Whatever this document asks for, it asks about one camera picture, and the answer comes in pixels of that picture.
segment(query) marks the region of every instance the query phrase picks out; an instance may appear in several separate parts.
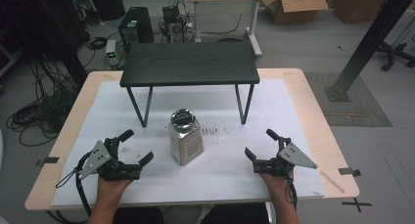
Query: black cross mark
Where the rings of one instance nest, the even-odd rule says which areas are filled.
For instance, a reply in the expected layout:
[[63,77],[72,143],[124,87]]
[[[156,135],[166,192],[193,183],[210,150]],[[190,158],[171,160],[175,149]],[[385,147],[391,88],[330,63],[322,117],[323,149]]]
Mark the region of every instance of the black cross mark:
[[373,206],[369,202],[358,202],[356,198],[354,198],[354,202],[342,202],[342,204],[343,205],[356,205],[357,206],[357,210],[359,212],[362,212],[362,210],[360,209],[361,206]]

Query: desk leg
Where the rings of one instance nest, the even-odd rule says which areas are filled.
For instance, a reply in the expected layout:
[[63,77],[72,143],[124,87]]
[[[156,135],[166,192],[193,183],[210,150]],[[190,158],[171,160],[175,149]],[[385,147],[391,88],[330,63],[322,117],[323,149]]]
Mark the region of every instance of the desk leg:
[[138,106],[137,106],[137,102],[135,101],[134,95],[130,87],[127,87],[127,92],[131,99],[132,105],[134,106],[134,110],[138,115],[138,119],[140,119],[141,126],[143,126],[143,128],[147,127],[147,120],[149,119],[150,104],[152,103],[153,86],[150,86],[149,98],[147,99],[146,114],[144,115],[144,119],[143,119],[143,116],[141,116],[140,110],[138,109]]
[[253,91],[254,91],[254,84],[251,84],[250,93],[248,94],[248,99],[247,99],[247,105],[245,106],[245,113],[243,113],[242,105],[241,105],[241,97],[239,95],[239,88],[237,84],[235,85],[236,99],[238,101],[239,115],[241,117],[242,124],[245,124],[247,122],[248,111],[250,110],[251,98],[253,97]]
[[251,45],[253,46],[255,57],[261,57],[262,56],[262,52],[260,51],[258,42],[256,41],[256,37],[255,37],[255,34],[254,34],[255,33],[255,25],[256,25],[256,16],[258,14],[258,8],[259,8],[259,1],[254,0],[253,15],[251,16],[251,26],[247,27],[247,35],[248,35],[248,38],[250,38]]
[[198,7],[199,2],[194,2],[193,9],[195,11],[195,42],[202,42],[201,31],[199,29]]

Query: office chair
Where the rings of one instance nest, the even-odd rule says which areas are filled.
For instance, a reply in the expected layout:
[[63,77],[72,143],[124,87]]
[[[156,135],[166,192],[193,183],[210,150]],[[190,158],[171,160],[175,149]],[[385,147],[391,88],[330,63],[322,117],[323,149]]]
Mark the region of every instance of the office chair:
[[380,47],[377,49],[377,52],[383,52],[388,54],[388,64],[382,66],[382,70],[387,71],[391,69],[394,65],[394,57],[398,56],[409,62],[406,63],[407,67],[415,67],[415,57],[406,54],[403,52],[403,49],[407,46],[407,43],[401,43],[402,40],[406,37],[406,35],[412,30],[415,25],[415,18],[406,26],[406,28],[398,35],[392,45],[389,45],[385,41],[383,41]]

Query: container lid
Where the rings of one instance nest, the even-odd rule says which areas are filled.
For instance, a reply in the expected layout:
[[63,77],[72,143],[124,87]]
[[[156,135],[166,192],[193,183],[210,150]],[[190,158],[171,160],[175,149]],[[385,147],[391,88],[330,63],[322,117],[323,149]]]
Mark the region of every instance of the container lid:
[[174,128],[181,133],[187,132],[195,123],[196,117],[187,109],[177,110],[171,115],[170,121]]

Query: box flap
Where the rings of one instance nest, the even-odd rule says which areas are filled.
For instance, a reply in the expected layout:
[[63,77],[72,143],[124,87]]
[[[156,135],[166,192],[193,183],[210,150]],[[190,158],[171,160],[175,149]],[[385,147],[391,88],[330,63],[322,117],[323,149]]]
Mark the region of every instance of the box flap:
[[284,12],[328,10],[326,0],[281,0]]

